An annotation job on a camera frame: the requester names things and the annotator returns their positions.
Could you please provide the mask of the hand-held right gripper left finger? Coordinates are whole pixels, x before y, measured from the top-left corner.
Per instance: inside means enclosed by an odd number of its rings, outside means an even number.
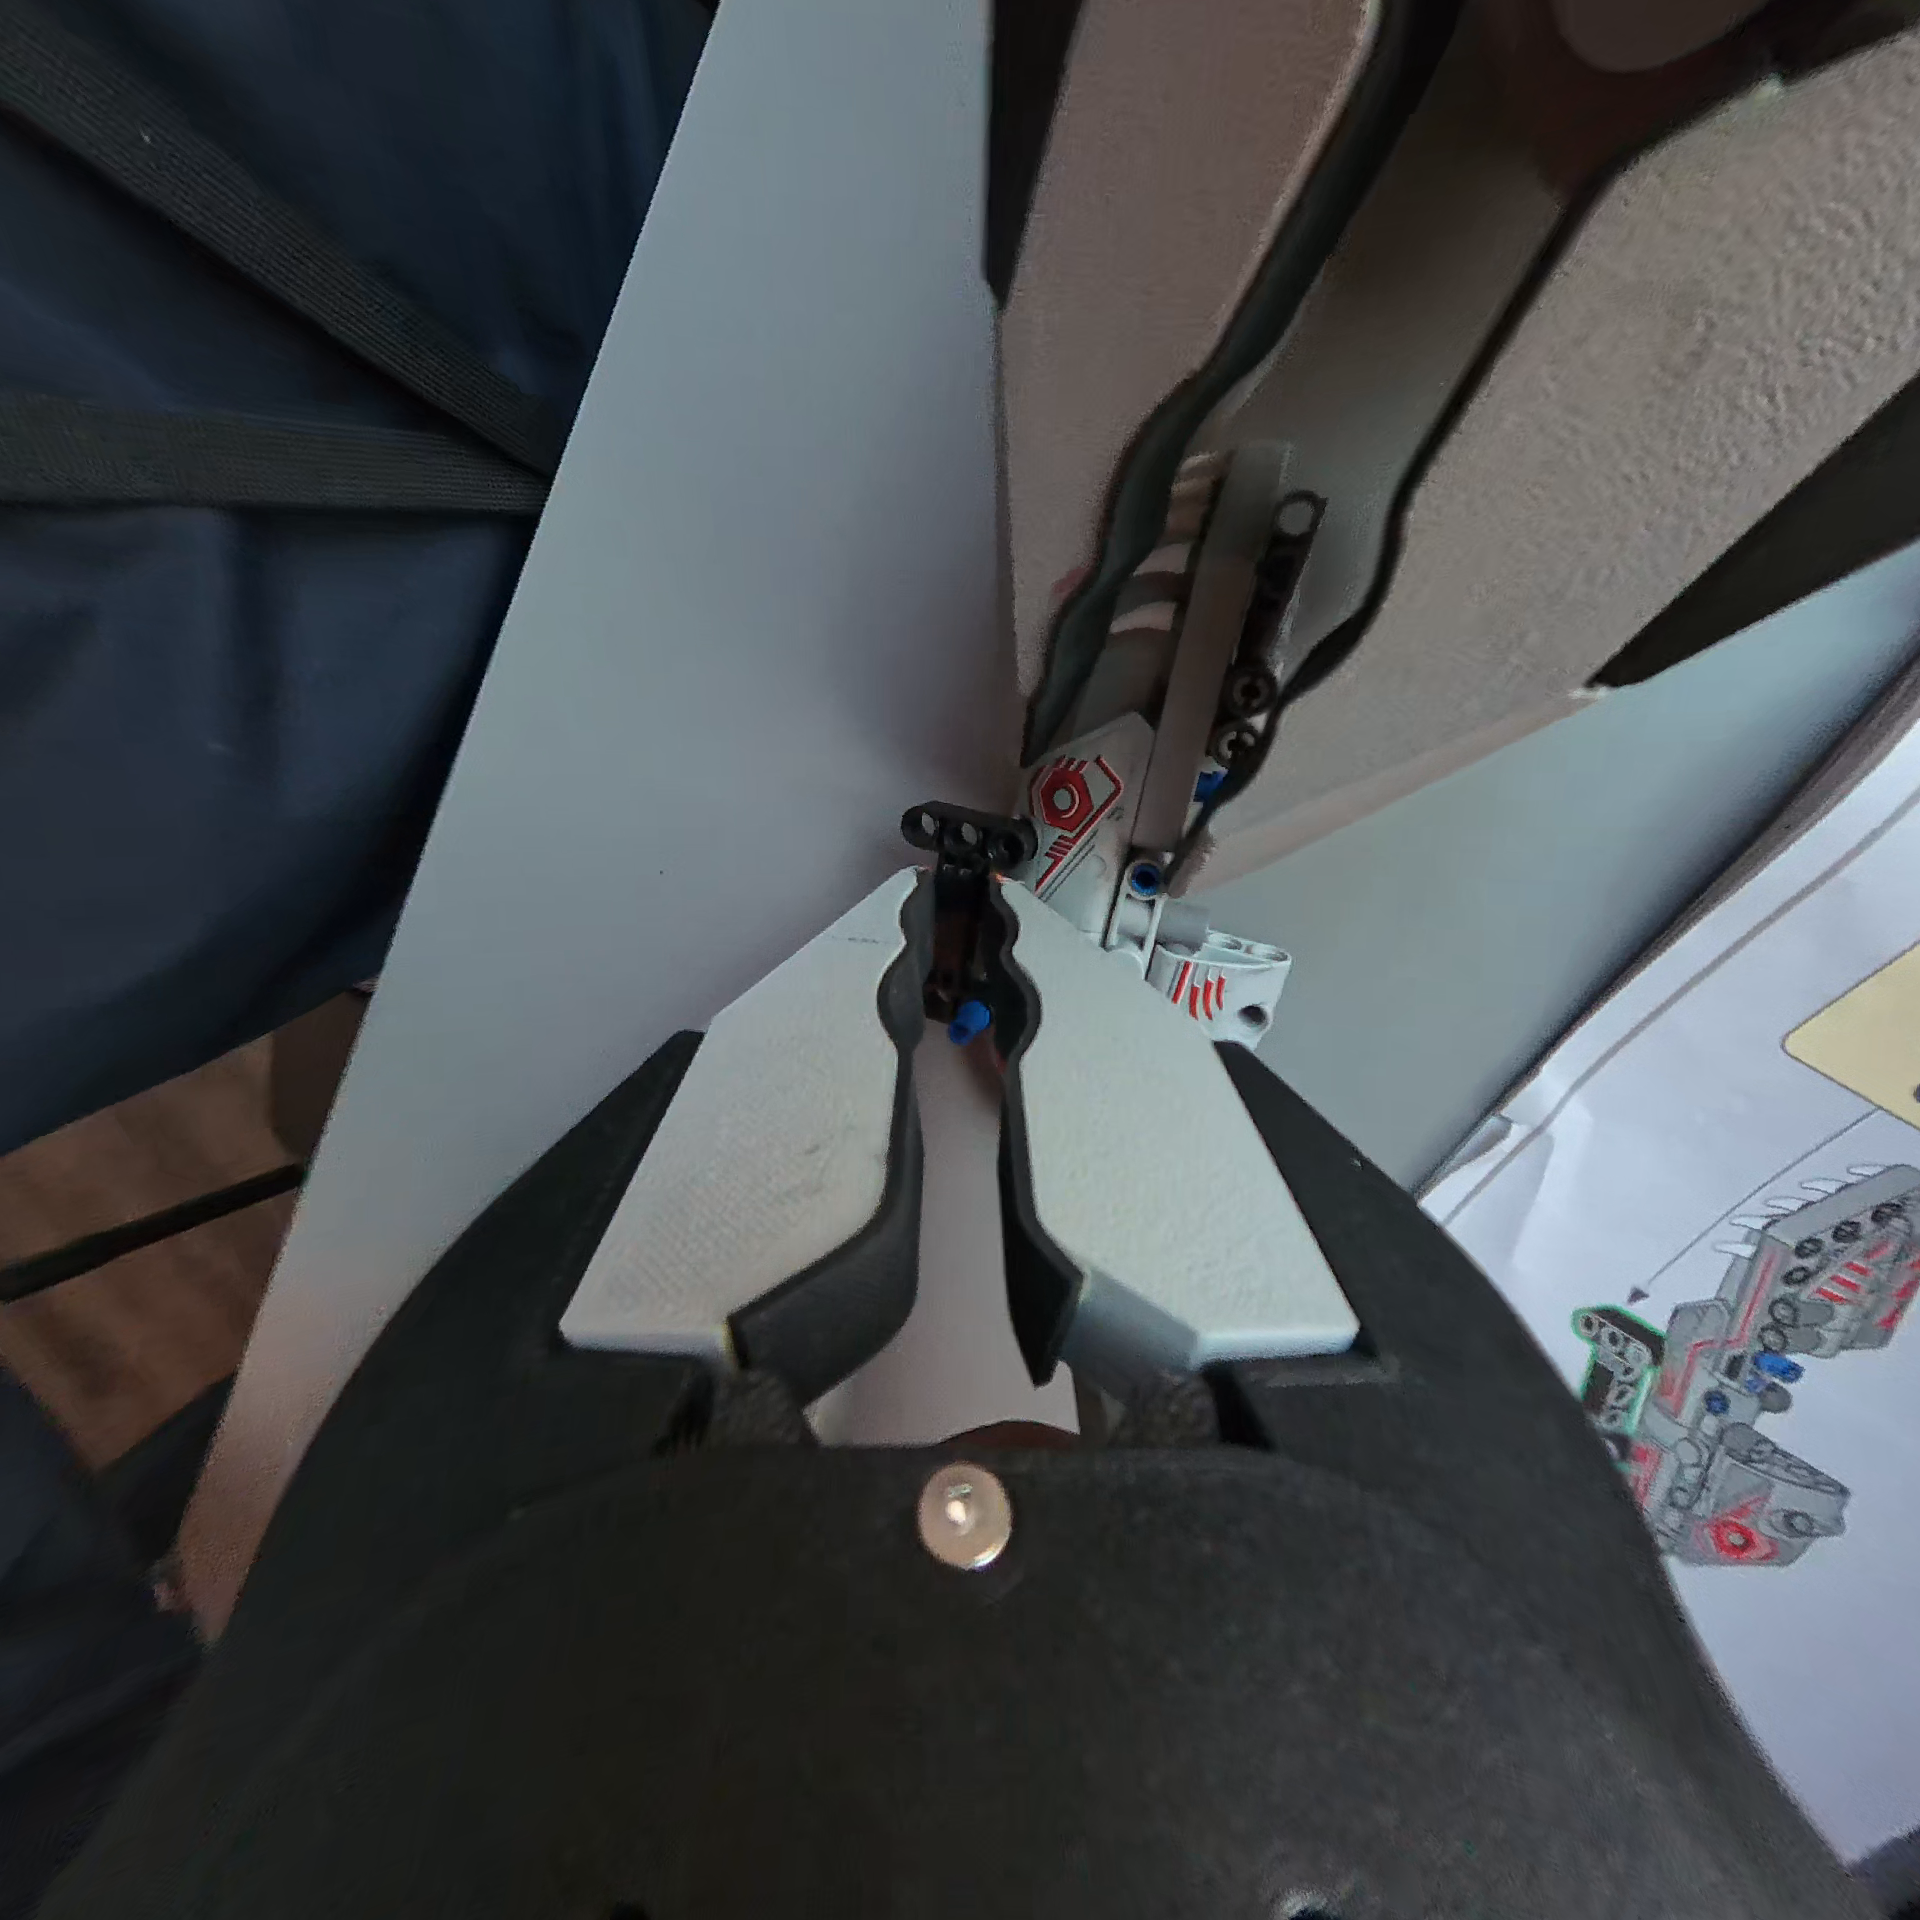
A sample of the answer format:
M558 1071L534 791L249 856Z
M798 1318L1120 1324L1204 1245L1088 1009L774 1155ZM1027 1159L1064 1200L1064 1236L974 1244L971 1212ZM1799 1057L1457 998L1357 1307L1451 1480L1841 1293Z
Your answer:
M927 875L900 871L699 1036L564 1307L588 1353L772 1376L809 1407L919 1291Z

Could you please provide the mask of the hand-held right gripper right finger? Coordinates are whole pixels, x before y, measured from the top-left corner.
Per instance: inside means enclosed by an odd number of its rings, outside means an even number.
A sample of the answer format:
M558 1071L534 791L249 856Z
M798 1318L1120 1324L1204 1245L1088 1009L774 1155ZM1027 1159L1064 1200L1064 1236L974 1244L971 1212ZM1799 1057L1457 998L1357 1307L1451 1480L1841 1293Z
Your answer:
M1033 1383L1347 1353L1360 1318L1220 1049L1019 881L992 881L981 917L1005 1297Z

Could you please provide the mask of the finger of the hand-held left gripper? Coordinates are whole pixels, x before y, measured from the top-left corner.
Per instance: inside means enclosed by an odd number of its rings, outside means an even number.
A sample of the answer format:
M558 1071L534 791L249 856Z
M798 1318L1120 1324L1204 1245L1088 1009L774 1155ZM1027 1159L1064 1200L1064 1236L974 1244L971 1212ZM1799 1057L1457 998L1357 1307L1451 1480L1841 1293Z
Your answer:
M1915 81L1769 81L1633 158L1416 479L1380 609L1184 888L1593 704L1598 672L1915 375L1915 164Z
M1295 320L1440 57L1428 3L997 6L1024 758L1068 734L1196 432Z

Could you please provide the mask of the black lego beam blue pin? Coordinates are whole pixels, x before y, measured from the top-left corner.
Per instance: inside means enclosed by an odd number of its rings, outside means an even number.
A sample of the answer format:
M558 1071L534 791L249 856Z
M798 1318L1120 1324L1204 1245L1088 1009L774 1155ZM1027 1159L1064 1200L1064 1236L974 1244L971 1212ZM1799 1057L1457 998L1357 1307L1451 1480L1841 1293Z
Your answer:
M1027 816L937 800L907 807L900 835L931 860L924 1008L963 1049L982 1039L1009 1004L1008 953L1017 921L1004 885L1039 849L1039 835Z

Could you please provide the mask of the grey lego assembly red stickers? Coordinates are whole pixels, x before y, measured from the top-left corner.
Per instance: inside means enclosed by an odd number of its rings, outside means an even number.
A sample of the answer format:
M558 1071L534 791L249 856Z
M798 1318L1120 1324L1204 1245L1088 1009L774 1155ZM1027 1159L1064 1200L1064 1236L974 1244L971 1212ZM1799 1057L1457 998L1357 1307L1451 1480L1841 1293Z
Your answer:
M1281 645L1327 507L1288 469L1271 438L1184 461L1022 791L1037 852L1019 879L1212 1041L1244 1049L1273 1023L1288 956L1212 926L1177 885L1280 720Z

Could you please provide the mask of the lego instruction booklet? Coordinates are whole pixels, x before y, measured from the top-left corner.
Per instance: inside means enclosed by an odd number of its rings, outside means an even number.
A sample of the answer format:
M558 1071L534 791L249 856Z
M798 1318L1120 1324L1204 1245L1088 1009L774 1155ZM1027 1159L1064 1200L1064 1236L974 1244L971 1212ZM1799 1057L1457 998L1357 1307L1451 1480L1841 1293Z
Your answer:
M1424 1196L1611 1459L1852 1863L1917 1805L1915 736L1654 956Z

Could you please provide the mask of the black metal bar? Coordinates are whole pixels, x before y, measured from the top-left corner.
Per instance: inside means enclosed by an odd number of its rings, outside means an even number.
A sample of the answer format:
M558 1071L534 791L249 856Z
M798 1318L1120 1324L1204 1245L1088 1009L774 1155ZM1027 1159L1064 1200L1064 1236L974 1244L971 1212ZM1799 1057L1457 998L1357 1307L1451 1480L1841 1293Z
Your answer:
M247 1212L304 1183L305 1163L287 1161L237 1183L204 1191L179 1204L88 1232L46 1252L3 1261L3 1305L16 1305L46 1289L77 1280L115 1260Z

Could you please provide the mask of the person's navy blue clothing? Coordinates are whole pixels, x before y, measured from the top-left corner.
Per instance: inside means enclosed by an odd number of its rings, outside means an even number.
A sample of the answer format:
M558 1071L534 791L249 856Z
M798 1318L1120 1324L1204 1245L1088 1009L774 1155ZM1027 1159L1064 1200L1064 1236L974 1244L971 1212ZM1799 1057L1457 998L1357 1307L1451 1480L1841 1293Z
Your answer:
M4 4L4 1152L377 971L713 4Z

